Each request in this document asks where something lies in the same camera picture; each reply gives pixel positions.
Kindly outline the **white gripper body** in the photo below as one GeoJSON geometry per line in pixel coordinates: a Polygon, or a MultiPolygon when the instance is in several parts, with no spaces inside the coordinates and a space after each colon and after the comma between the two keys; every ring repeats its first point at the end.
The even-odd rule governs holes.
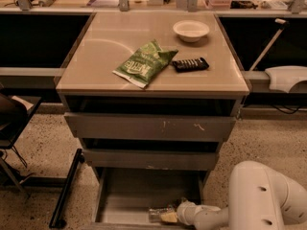
{"type": "Polygon", "coordinates": [[[191,201],[184,201],[177,207],[177,218],[185,225],[194,225],[199,206],[191,201]]]}

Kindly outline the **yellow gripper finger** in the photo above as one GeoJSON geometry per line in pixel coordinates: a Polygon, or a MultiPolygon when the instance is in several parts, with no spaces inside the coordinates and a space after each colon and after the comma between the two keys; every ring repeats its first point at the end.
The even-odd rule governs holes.
{"type": "Polygon", "coordinates": [[[165,212],[160,215],[160,219],[167,223],[177,223],[177,213],[176,212],[165,212]]]}

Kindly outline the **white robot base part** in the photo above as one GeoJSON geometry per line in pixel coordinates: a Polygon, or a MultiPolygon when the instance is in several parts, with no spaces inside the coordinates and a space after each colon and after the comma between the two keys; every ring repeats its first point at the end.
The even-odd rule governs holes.
{"type": "Polygon", "coordinates": [[[289,93],[300,82],[307,81],[307,67],[278,66],[267,68],[265,73],[270,78],[269,89],[289,93]]]}

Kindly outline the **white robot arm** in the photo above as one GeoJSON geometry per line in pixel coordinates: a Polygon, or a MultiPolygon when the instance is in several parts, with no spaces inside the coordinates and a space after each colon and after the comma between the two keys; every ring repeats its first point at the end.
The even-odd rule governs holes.
{"type": "Polygon", "coordinates": [[[268,166],[244,161],[231,172],[228,206],[182,201],[159,216],[163,222],[192,225],[196,230],[284,230],[307,221],[307,190],[268,166]]]}

